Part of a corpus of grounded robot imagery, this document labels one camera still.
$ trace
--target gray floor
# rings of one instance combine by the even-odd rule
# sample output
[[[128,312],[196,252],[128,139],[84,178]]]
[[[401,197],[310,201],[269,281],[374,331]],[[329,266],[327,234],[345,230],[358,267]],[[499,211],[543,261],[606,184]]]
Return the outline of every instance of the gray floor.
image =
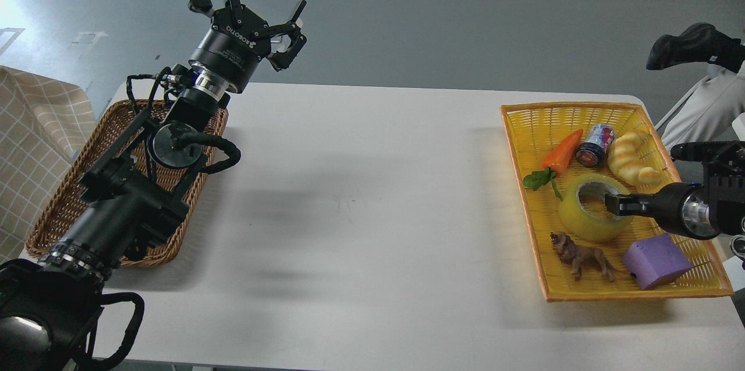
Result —
[[[0,64],[82,86],[100,114],[127,74],[186,64],[208,29],[187,1],[0,0],[0,29],[16,29]],[[242,2],[281,23],[298,0]],[[623,93],[654,122],[705,75],[644,69],[654,40],[699,21],[745,27],[743,0],[308,0],[303,20],[293,66],[264,63],[254,82]]]

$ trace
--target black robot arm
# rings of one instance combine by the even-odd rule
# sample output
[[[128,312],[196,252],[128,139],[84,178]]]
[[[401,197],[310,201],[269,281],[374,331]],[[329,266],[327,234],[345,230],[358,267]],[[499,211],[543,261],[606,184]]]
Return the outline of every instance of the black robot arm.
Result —
[[[670,156],[703,165],[703,183],[669,183],[654,194],[606,195],[616,215],[652,217],[676,235],[708,240],[735,236],[731,247],[745,260],[745,142],[682,143]]]
[[[67,233],[34,264],[14,259],[0,265],[0,369],[63,369],[70,359],[82,370],[111,369],[130,352],[144,313],[144,302],[132,292],[102,294],[105,281],[125,255],[142,259],[148,247],[165,243],[183,222],[183,202],[199,174],[214,174],[235,165],[240,150],[223,137],[205,134],[210,118],[226,108],[229,95],[241,93],[258,63],[268,58],[276,70],[287,68],[306,42],[300,33],[301,1],[287,23],[269,26],[240,0],[212,9],[211,0],[189,0],[189,8],[212,18],[212,26],[189,59],[156,76],[127,77],[133,122],[82,175],[82,201],[88,209]],[[271,38],[287,35],[290,47],[271,52]],[[134,100],[133,79],[154,79],[148,104]],[[152,117],[158,87],[171,105],[165,119]],[[168,95],[178,96],[172,104]],[[146,146],[147,174],[135,167],[136,146]],[[204,146],[215,146],[227,159],[210,166]],[[171,190],[156,183],[156,166],[185,169]],[[122,346],[110,358],[93,359],[93,342],[104,305],[133,302],[135,310]],[[86,349],[86,337],[90,342]]]

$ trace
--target wicker basket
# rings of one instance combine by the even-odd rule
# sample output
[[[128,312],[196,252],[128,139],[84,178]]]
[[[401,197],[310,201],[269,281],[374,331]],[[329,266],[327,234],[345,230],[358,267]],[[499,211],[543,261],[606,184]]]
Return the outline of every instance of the wicker basket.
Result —
[[[147,105],[147,100],[137,100],[137,105],[140,108],[144,108]],[[154,103],[152,108],[152,117],[156,119],[163,119],[165,114],[168,112],[168,107],[165,103],[160,100]],[[32,257],[41,257],[48,249],[59,240],[68,228],[77,220],[77,218],[85,211],[88,207],[85,202],[80,200],[80,193],[83,191],[83,187],[78,185],[77,179],[86,170],[88,170],[93,163],[101,156],[101,154],[108,149],[114,140],[122,134],[122,131],[132,122],[135,114],[132,111],[131,103],[128,100],[122,100],[120,102],[111,105],[98,125],[93,130],[93,134],[88,138],[83,150],[79,156],[75,159],[74,164],[67,172],[59,185],[58,190],[54,193],[51,201],[49,201],[47,207],[42,212],[41,217],[37,220],[34,225],[34,229],[31,231],[29,237],[26,239],[26,249]],[[213,135],[222,135],[227,122],[227,111],[220,110],[215,116],[210,119],[210,123],[207,125],[205,132]],[[215,149],[212,147],[206,147],[205,153],[208,156],[207,164],[212,163],[214,158]],[[137,149],[133,151],[134,156],[138,159],[136,164],[137,168],[144,172],[146,166],[144,166],[144,149],[143,145],[139,145]],[[157,183],[161,188],[165,190],[171,190],[175,187],[178,180],[181,179],[186,170],[173,170],[167,169],[162,166],[157,167]],[[125,257],[122,259],[123,267],[153,267],[160,264],[169,262],[176,254],[178,254],[181,243],[183,242],[184,233],[189,219],[191,219],[191,213],[194,211],[194,206],[197,203],[199,194],[202,191],[204,182],[207,179],[207,175],[200,174],[197,180],[192,183],[189,192],[186,193],[183,201],[189,204],[189,213],[186,216],[184,222],[178,227],[176,232],[168,239],[168,241],[155,249],[147,249],[147,254],[142,260],[133,262]]]
[[[522,178],[540,169],[543,158],[567,135],[583,128],[585,133],[597,123],[614,127],[618,135],[628,130],[644,129],[652,139],[647,140],[638,153],[647,166],[663,171],[659,185],[629,186],[631,192],[655,193],[664,185],[680,182],[678,172],[665,150],[649,117],[640,105],[625,103],[562,102],[532,103],[526,105],[504,105],[502,120],[512,153],[515,174],[533,247],[538,278],[548,302],[612,299],[670,299],[689,297],[731,296],[732,286],[710,241],[697,241],[673,235],[673,243],[682,249],[694,268],[678,278],[673,284],[663,285],[651,291],[641,291],[626,271],[620,257],[634,241],[659,235],[657,223],[645,217],[634,217],[633,222],[615,240],[609,243],[589,243],[575,238],[564,228],[556,213],[559,199],[551,186],[538,191],[525,189]],[[588,169],[573,161],[561,177],[556,178],[559,190],[564,190],[578,175],[596,171],[614,177],[605,163]],[[577,243],[603,249],[610,263],[621,270],[616,281],[609,282],[590,267],[580,281],[570,275],[569,265],[562,264],[551,246],[551,232],[567,232]]]

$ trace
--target black shoe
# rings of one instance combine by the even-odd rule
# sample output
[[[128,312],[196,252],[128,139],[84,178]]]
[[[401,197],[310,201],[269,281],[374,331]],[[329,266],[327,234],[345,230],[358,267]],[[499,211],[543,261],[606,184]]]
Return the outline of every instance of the black shoe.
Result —
[[[708,62],[724,66],[736,73],[742,61],[727,61],[732,54],[729,48],[733,46],[739,47],[740,40],[728,37],[708,23],[696,23],[679,36],[660,36],[650,51],[647,69],[665,69],[687,62]]]

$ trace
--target robotiq logo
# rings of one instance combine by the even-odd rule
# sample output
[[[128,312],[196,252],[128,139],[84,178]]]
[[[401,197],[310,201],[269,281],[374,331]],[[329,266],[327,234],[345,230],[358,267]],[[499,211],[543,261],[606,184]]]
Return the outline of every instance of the robotiq logo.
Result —
[[[230,27],[230,26],[225,26],[225,30],[226,30],[226,31],[227,31],[227,32],[228,32],[229,34],[232,34],[233,36],[235,36],[235,37],[237,37],[238,39],[240,39],[240,41],[241,41],[241,42],[243,42],[244,44],[247,44],[247,45],[248,45],[248,43],[249,43],[249,40],[248,40],[248,39],[246,39],[246,37],[245,37],[244,35],[240,34],[240,33],[239,33],[239,32],[237,32],[237,31],[235,31],[235,30],[234,30],[234,28],[232,28],[232,27]]]

